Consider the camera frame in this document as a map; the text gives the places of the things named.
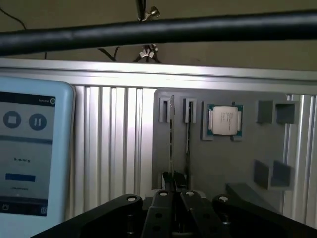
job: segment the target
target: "tablet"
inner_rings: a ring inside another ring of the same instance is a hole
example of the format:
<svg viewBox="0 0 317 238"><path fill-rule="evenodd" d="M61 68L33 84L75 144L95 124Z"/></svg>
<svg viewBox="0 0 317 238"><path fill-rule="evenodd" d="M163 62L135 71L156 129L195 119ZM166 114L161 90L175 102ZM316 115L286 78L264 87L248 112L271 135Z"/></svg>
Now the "tablet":
<svg viewBox="0 0 317 238"><path fill-rule="evenodd" d="M0 77L0 237L30 237L64 220L73 87Z"/></svg>

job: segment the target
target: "gray mounting block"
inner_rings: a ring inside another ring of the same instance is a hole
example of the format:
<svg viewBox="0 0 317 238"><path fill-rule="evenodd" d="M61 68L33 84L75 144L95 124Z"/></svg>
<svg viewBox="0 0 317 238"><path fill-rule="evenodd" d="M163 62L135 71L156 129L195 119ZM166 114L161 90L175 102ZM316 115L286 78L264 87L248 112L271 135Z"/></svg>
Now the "gray mounting block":
<svg viewBox="0 0 317 238"><path fill-rule="evenodd" d="M273 166L261 161L254 162L253 182L266 190L292 190L294 169L283 162L274 160Z"/></svg>

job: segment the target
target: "pause button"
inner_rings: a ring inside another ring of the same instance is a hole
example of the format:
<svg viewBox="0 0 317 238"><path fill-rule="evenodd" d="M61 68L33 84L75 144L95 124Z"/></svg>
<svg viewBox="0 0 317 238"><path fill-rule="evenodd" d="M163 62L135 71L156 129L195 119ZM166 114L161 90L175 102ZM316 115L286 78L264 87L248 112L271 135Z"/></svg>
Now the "pause button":
<svg viewBox="0 0 317 238"><path fill-rule="evenodd" d="M46 118L42 114L31 115L29 125L33 130L43 130L46 127Z"/></svg>

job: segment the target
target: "blue button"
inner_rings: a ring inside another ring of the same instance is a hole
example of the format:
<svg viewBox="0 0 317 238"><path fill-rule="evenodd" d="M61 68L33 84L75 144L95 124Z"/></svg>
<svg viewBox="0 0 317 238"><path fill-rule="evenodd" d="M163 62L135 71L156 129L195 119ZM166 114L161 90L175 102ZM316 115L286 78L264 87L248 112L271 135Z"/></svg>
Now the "blue button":
<svg viewBox="0 0 317 238"><path fill-rule="evenodd" d="M46 118L42 114L31 115L29 125L33 130L43 130L46 127Z"/></svg>
<svg viewBox="0 0 317 238"><path fill-rule="evenodd" d="M21 124L21 116L15 111L10 111L4 114L3 123L6 127L10 129L15 129Z"/></svg>

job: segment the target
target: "metal rod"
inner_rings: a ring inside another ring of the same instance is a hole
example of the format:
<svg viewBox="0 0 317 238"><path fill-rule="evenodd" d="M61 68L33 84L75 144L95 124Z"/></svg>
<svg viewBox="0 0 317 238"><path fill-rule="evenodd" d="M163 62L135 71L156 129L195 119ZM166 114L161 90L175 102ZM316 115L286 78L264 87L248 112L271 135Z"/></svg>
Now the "metal rod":
<svg viewBox="0 0 317 238"><path fill-rule="evenodd" d="M145 0L136 0L135 1L137 6L137 13L138 13L138 20L142 21L145 16Z"/></svg>

